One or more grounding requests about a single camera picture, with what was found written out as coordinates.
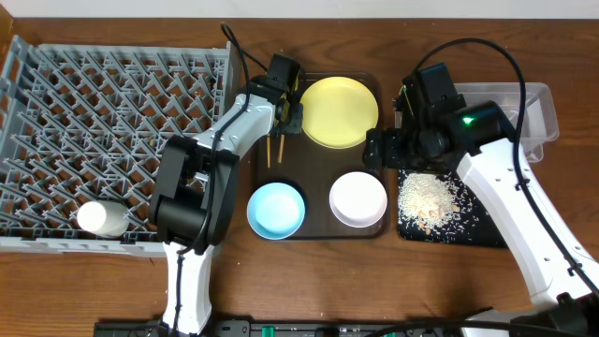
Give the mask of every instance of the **white cup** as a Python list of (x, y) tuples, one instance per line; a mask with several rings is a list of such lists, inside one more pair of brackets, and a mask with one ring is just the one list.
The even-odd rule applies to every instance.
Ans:
[(124, 217), (127, 213), (125, 205), (114, 201), (89, 201), (77, 212), (77, 222), (81, 229), (95, 235), (114, 238), (123, 235), (129, 227)]

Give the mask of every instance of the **black baking tray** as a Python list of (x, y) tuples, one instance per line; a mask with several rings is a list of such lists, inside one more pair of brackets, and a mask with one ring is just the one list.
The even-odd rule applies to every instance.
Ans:
[[(374, 94), (378, 104), (377, 126), (384, 125), (380, 86), (376, 78), (369, 73), (306, 73), (305, 81), (301, 82), (301, 91), (329, 77), (346, 77), (364, 84)], [(365, 171), (362, 164), (365, 142), (349, 149), (333, 150), (318, 145), (303, 131), (299, 135), (286, 135), (281, 164), (277, 163), (279, 144), (279, 139), (270, 140), (271, 161), (270, 168), (267, 168), (266, 137), (258, 141), (255, 157), (255, 188), (266, 183), (289, 183), (302, 194), (306, 203), (305, 218), (298, 231), (286, 240), (369, 239), (385, 231), (389, 223), (388, 205), (385, 215), (376, 224), (365, 228), (345, 225), (335, 217), (329, 206), (330, 188), (339, 177), (352, 171)], [(387, 188), (383, 170), (381, 169), (375, 176)]]
[[(398, 201), (402, 191), (403, 182), (410, 172), (399, 170), (398, 172)], [(506, 248), (504, 238), (495, 226), (493, 219), (485, 209), (485, 206), (476, 198), (475, 193), (464, 185), (458, 174), (451, 172), (447, 175), (437, 175), (442, 182), (451, 180), (458, 187), (457, 196), (463, 196), (460, 202), (460, 220), (454, 220), (451, 224), (436, 228), (430, 235), (417, 225), (417, 220), (407, 221), (402, 216), (402, 210), (398, 212), (398, 232), (406, 240), (423, 242), (443, 242), (477, 245), (485, 247)]]

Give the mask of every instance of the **yellow plate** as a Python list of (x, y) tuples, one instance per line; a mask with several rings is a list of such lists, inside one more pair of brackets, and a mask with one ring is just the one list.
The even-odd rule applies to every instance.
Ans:
[(345, 149), (366, 139), (376, 126), (378, 105), (373, 93), (362, 83), (332, 77), (314, 83), (301, 97), (302, 128), (320, 145)]

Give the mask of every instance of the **brown tray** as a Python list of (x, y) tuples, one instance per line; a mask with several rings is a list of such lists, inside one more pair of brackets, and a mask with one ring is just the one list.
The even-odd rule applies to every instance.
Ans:
[[(381, 91), (376, 78), (368, 73), (307, 73), (304, 91), (316, 81), (342, 76), (364, 84), (373, 92), (378, 104), (378, 125), (383, 125)], [(298, 189), (306, 203), (306, 216), (301, 227), (287, 240), (322, 239), (369, 239), (382, 234), (388, 226), (387, 212), (376, 224), (365, 228), (353, 228), (337, 220), (330, 210), (329, 191), (333, 183), (345, 173), (365, 170), (362, 164), (364, 143), (349, 149), (333, 150), (316, 144), (303, 132), (285, 136), (283, 162), (277, 163), (279, 139), (270, 140), (270, 168), (267, 168), (266, 137), (258, 141), (256, 149), (256, 189), (266, 183), (289, 183)], [(387, 188), (382, 178), (377, 178)]]

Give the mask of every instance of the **dish rack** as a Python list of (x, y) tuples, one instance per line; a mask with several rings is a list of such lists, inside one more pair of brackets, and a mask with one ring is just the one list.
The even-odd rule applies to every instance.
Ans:
[[(0, 251), (163, 256), (147, 213), (165, 143), (228, 110), (239, 64), (230, 43), (34, 47), (15, 36), (0, 77)], [(79, 206), (96, 199), (128, 207), (122, 237), (79, 228)]]

